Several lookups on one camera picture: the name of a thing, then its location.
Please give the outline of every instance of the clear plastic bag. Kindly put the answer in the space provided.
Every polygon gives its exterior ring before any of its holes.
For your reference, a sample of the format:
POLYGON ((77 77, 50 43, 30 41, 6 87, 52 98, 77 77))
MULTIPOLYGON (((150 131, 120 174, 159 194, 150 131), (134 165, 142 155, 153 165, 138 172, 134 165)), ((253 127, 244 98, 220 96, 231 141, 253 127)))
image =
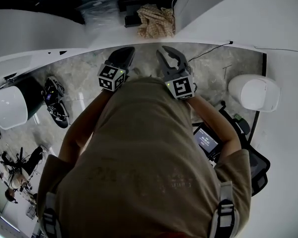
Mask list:
POLYGON ((121 26, 118 0, 92 1, 77 9, 80 10, 89 33, 121 26))

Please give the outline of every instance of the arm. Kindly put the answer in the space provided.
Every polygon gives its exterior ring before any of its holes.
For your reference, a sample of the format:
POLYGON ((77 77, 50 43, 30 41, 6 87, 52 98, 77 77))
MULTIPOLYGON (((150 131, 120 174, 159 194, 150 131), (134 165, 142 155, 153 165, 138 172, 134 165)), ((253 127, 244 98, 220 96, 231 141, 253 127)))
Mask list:
POLYGON ((72 165, 76 163, 94 131, 100 114, 113 94, 113 92, 103 90, 71 125, 61 146, 59 158, 62 161, 72 165))
POLYGON ((241 149, 239 138, 232 125, 210 103, 201 96, 187 99, 187 102, 223 142, 220 159, 241 149))

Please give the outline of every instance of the person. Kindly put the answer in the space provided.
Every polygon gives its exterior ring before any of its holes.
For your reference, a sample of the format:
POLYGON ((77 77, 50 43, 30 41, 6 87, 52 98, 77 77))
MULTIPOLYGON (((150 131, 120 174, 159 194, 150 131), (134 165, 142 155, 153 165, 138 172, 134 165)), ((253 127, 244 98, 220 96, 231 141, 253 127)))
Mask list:
POLYGON ((36 168, 36 166, 39 164, 39 162, 43 159, 44 153, 47 153, 48 150, 43 145, 39 145, 33 153, 30 155, 30 158, 28 161, 18 163, 13 162, 7 158, 7 152, 3 152, 1 158, 3 160, 3 165, 5 168, 5 171, 0 173, 0 178, 6 178, 8 181, 5 182, 7 184, 8 189, 5 191, 4 195, 6 199, 10 202, 16 202, 14 198, 14 192, 17 191, 21 186, 30 185, 28 180, 36 168))
POLYGON ((202 97, 178 101, 162 80, 140 78, 103 90, 68 129, 44 167, 38 216, 51 192, 62 237, 206 238, 224 181, 241 230, 251 178, 235 130, 202 97), (215 168, 194 138, 190 106, 223 142, 215 168))

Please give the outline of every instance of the beige fabric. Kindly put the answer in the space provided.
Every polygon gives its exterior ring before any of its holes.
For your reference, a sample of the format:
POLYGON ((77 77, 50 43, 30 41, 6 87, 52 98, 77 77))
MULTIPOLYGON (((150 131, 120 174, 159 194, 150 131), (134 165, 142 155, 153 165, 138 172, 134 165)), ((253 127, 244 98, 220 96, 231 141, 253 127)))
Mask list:
POLYGON ((138 34, 144 38, 159 38, 174 36, 174 16, 172 9, 161 8, 155 4, 146 4, 138 11, 142 24, 138 28, 138 34))
POLYGON ((213 169, 195 142, 186 102, 173 99, 157 79, 126 82, 115 93, 86 151, 69 169, 50 155, 38 195, 41 217, 45 193, 57 193, 64 237, 183 232, 206 238, 219 179, 233 181, 240 229, 248 219, 248 152, 238 151, 213 169))

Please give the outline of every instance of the screen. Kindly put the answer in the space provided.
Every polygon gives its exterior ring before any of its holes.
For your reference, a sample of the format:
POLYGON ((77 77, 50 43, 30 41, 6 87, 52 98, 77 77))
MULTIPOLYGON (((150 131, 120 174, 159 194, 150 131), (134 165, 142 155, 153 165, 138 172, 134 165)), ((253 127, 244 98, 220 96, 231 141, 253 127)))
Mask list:
POLYGON ((197 131, 197 133, 195 133, 194 137, 198 141, 199 145, 208 153, 212 152, 212 150, 218 145, 218 143, 201 128, 197 131))

